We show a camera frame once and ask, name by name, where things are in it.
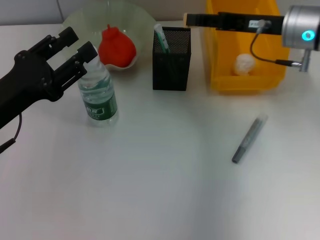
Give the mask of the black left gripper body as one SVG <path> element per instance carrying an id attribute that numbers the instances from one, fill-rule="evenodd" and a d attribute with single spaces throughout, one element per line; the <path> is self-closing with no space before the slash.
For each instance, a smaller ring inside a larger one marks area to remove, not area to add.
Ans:
<path id="1" fill-rule="evenodd" d="M 54 86 L 54 70 L 46 59 L 27 50 L 14 57 L 14 66 L 0 79 L 0 127 L 39 100 L 56 102 L 63 90 Z"/>

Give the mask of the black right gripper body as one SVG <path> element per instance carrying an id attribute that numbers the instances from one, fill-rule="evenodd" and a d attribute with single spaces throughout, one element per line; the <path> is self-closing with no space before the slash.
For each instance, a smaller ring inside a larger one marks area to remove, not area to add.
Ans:
<path id="1" fill-rule="evenodd" d="M 264 20 L 268 24 L 262 33 L 267 35 L 281 35 L 284 21 L 284 16 L 230 12 L 219 12 L 218 17 L 219 30 L 243 33 L 255 33 L 259 28 L 258 22 Z"/>

